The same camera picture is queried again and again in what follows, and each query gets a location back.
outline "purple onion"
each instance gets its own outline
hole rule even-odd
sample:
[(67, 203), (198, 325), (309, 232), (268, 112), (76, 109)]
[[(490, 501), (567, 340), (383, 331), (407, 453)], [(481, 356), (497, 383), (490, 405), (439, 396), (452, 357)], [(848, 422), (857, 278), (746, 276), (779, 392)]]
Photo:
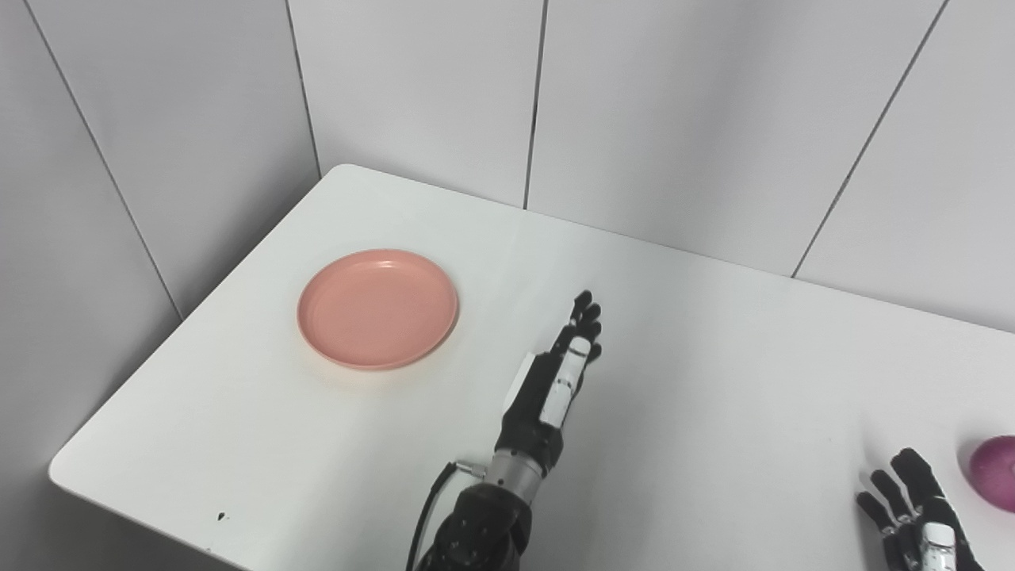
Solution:
[(1015, 436), (998, 436), (976, 448), (969, 483), (992, 505), (1015, 512)]

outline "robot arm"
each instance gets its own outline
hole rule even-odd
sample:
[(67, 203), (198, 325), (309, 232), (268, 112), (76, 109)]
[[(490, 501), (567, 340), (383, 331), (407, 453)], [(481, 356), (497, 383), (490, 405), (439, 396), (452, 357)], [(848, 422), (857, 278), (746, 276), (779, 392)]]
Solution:
[[(602, 353), (602, 327), (592, 294), (574, 300), (568, 325), (553, 348), (537, 356), (504, 413), (493, 458), (485, 471), (466, 467), (482, 482), (463, 490), (437, 528), (418, 571), (517, 571), (529, 545), (532, 501), (563, 449), (561, 429), (582, 388), (587, 364)], [(412, 566), (414, 550), (410, 553)]]

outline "robotic hand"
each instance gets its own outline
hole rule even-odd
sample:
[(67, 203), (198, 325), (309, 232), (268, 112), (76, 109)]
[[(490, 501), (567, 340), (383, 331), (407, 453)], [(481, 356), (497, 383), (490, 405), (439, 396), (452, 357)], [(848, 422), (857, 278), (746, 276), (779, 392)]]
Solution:
[(984, 571), (976, 563), (958, 516), (945, 499), (931, 467), (913, 449), (906, 448), (891, 460), (905, 484), (912, 511), (895, 481), (875, 471), (871, 482), (888, 501), (894, 519), (868, 492), (857, 503), (881, 528), (885, 559), (891, 571)]
[(518, 571), (529, 545), (532, 501), (563, 449), (561, 428), (571, 401), (582, 388), (587, 364), (602, 353), (596, 343), (602, 327), (592, 294), (574, 300), (570, 320), (550, 351), (537, 356), (518, 395), (504, 413), (500, 436), (488, 468), (450, 463), (434, 483), (413, 538), (407, 569), (433, 496), (456, 469), (481, 477), (462, 491), (437, 528), (433, 545), (417, 571)]

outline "white wall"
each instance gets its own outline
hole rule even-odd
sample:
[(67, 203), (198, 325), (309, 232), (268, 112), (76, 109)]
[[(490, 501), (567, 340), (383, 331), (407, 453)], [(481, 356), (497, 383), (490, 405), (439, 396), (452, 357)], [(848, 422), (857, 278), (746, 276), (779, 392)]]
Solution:
[(550, 0), (529, 207), (789, 275), (940, 0)]
[(28, 11), (0, 1), (0, 569), (224, 569), (46, 476), (178, 324)]
[(317, 182), (284, 0), (28, 0), (184, 314)]
[(521, 206), (542, 0), (291, 0), (321, 166)]
[(800, 277), (1015, 332), (1013, 29), (947, 6)]

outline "pink plate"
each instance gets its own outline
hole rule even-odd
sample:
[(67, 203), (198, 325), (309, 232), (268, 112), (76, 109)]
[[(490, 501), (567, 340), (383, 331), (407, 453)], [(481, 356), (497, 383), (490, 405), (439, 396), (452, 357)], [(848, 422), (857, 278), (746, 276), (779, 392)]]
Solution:
[(364, 249), (319, 271), (296, 313), (321, 355), (356, 369), (394, 369), (441, 345), (455, 325), (458, 295), (448, 274), (422, 256)]

